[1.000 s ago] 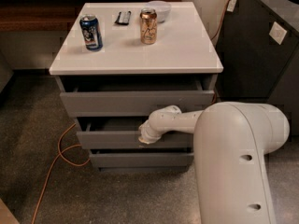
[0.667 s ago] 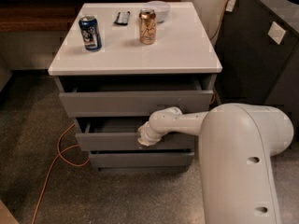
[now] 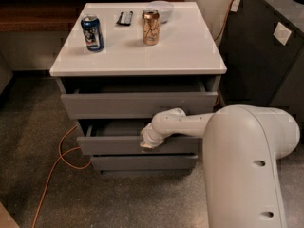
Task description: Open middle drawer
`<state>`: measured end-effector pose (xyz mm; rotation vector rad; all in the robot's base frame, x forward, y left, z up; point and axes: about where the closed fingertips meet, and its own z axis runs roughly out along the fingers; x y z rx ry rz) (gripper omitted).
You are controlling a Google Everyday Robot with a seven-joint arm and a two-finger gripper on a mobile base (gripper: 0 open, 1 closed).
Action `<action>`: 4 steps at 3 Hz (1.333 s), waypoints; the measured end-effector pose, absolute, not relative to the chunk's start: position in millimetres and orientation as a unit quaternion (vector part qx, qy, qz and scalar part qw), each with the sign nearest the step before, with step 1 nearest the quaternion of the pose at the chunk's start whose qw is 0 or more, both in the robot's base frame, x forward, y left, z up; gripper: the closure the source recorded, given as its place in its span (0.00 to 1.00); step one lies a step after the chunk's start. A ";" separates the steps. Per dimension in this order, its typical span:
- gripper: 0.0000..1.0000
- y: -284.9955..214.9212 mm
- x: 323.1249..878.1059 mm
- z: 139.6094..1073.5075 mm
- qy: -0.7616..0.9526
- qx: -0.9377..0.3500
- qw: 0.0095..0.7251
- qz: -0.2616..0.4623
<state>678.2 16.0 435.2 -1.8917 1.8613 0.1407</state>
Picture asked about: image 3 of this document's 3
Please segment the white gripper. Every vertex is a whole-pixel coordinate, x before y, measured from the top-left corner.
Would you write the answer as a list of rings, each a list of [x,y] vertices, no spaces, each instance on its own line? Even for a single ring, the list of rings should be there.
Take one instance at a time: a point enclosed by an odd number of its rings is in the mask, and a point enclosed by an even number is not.
[[[157,132],[151,123],[149,123],[142,131],[142,141],[140,146],[143,148],[155,148],[161,145],[167,138],[167,135]]]

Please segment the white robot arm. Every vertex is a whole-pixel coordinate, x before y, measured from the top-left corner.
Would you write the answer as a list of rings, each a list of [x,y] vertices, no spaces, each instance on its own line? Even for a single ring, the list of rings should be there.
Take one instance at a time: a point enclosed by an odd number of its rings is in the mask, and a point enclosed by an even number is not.
[[[286,111],[237,104],[188,116],[174,108],[141,134],[144,148],[173,134],[202,139],[209,228],[287,228],[276,161],[295,150],[300,130]]]

